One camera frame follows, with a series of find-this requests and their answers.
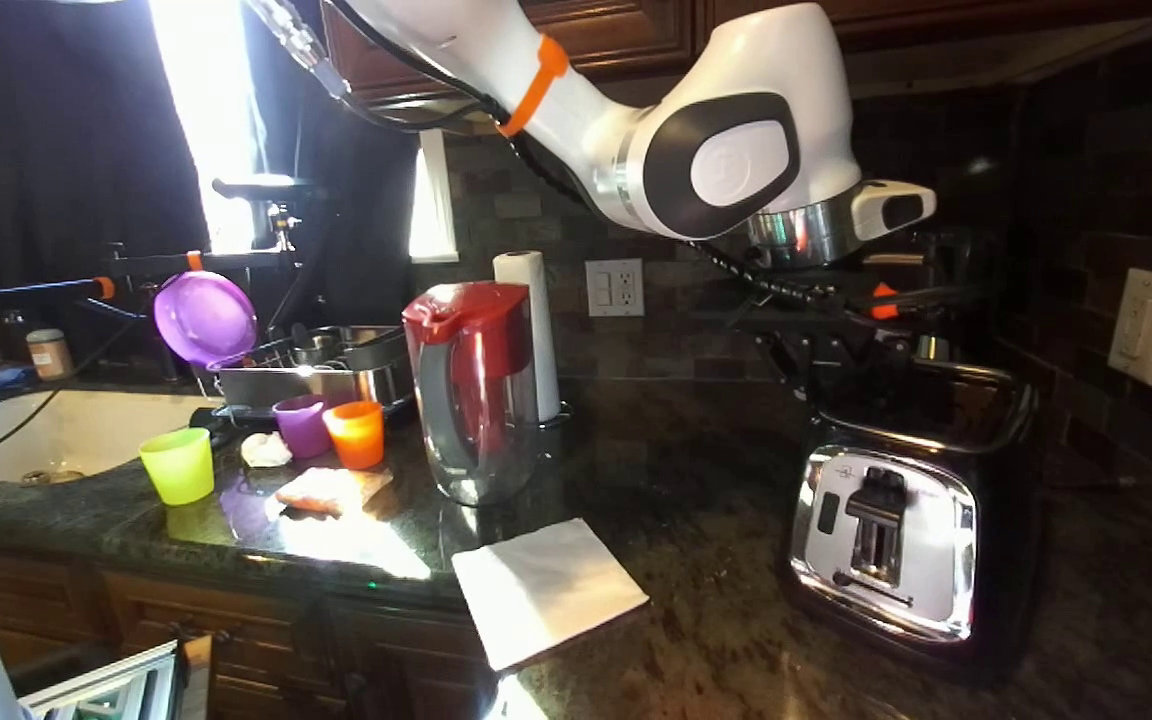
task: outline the green cup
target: green cup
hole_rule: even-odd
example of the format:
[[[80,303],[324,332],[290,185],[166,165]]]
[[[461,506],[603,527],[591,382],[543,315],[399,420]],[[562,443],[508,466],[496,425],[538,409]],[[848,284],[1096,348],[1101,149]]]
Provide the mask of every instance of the green cup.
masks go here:
[[[202,429],[177,429],[138,443],[138,466],[160,500],[171,508],[195,506],[214,487],[210,439]]]

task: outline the bottle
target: bottle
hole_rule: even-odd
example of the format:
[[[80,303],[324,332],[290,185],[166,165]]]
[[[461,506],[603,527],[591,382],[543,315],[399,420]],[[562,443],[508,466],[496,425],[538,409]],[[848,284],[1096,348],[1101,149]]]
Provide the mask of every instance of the bottle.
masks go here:
[[[31,328],[23,335],[23,344],[29,344],[31,373],[40,382],[68,382],[71,378],[71,359],[68,359],[68,344],[64,344],[60,328]]]

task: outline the white paper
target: white paper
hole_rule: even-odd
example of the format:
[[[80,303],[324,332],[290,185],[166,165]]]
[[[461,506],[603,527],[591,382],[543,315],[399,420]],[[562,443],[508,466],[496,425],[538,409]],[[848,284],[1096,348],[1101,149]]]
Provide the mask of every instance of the white paper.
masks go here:
[[[528,284],[528,314],[532,314],[532,369],[536,369],[536,415],[558,415],[558,378],[553,359],[553,322],[547,322],[547,284],[543,284],[543,258],[496,258],[493,260],[496,284]]]
[[[646,605],[582,521],[456,551],[452,570],[496,671]]]

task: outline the orange cup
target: orange cup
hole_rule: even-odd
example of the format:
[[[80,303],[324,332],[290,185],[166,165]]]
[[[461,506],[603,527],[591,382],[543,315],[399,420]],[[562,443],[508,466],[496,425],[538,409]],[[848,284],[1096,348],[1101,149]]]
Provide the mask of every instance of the orange cup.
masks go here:
[[[383,409],[373,401],[347,401],[324,411],[332,450],[344,467],[383,466]]]

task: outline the sink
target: sink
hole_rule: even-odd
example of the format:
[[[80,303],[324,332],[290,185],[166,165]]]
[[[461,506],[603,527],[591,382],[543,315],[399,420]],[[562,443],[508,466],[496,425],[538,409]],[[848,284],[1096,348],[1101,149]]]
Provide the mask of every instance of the sink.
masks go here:
[[[0,405],[0,484],[98,477],[137,460],[145,439],[182,429],[195,409],[214,405],[221,398],[80,388],[11,398]]]

